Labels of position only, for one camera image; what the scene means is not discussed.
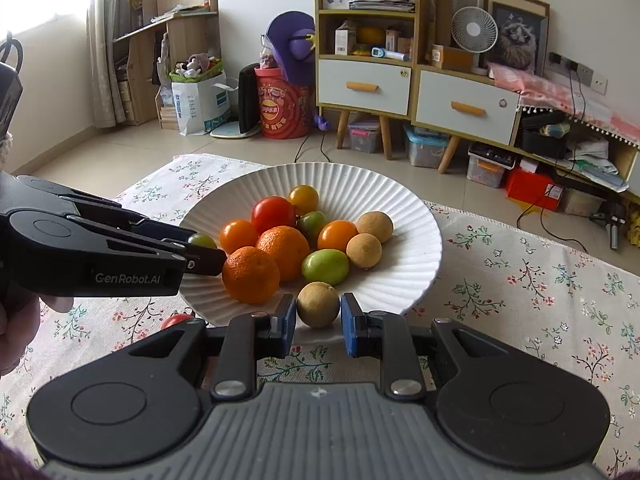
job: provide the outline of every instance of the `human hand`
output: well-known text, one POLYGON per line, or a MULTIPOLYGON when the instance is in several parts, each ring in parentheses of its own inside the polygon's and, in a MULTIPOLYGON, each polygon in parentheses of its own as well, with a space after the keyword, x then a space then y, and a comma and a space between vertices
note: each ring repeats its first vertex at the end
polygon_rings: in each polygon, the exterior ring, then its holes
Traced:
MULTIPOLYGON (((31 294, 22 305, 12 308, 8 316, 4 305, 0 304, 0 376, 13 371, 27 345, 36 337, 40 327, 40 297, 31 294)), ((47 306, 64 314, 74 305, 73 298, 42 296, 47 306)))

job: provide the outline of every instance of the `tiled floor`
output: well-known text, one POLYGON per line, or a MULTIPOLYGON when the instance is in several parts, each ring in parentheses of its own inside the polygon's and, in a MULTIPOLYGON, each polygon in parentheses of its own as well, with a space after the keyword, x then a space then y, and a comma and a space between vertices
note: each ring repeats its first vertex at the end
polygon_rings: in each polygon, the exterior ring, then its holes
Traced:
MULTIPOLYGON (((313 134, 302 148, 300 161, 324 160, 322 135, 313 134)), ((215 153, 262 164, 293 162, 302 139, 267 140, 262 136, 243 140, 221 140, 209 136, 183 137, 161 130, 155 121, 103 134, 70 150, 35 171, 36 176, 105 197, 117 195, 151 171, 182 153, 215 153)), ((488 216, 515 226, 522 212, 519 204, 505 199, 503 189, 493 189, 466 179, 466 162, 454 161, 448 174, 414 168, 406 155, 396 153, 387 161, 381 153, 336 150, 334 134, 327 133, 324 150, 333 162, 353 164, 389 176, 423 199, 488 216)), ((563 238, 577 238, 590 254, 635 274, 640 274, 640 249, 621 240, 617 251, 609 249, 604 228, 585 218, 545 211, 547 229, 563 238)), ((529 214, 520 227, 549 237, 540 225, 540 214, 529 214)))

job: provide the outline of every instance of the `yellow cherry tomato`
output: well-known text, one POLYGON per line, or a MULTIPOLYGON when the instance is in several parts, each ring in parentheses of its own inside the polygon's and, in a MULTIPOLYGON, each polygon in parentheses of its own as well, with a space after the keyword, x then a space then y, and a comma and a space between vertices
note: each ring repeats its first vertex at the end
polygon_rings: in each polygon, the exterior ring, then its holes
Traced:
POLYGON ((311 186, 304 184, 296 186, 289 193, 288 200, 293 204, 297 216, 302 216, 318 209, 318 192, 311 186))

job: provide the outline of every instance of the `framed picture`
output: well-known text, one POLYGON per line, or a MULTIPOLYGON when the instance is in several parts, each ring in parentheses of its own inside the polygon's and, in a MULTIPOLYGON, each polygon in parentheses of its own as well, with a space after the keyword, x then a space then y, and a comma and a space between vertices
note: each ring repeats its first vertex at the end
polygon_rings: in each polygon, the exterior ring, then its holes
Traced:
POLYGON ((484 60, 542 76, 549 4, 539 0, 484 0, 484 8, 498 25, 498 40, 484 60))

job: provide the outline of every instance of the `red bucket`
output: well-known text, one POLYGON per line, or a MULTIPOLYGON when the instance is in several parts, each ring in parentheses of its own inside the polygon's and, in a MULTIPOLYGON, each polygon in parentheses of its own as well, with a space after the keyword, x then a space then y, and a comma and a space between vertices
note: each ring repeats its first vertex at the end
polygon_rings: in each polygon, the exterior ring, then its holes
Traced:
POLYGON ((256 68, 262 134, 269 139, 295 139, 309 133, 309 87, 287 82, 280 68, 256 68))

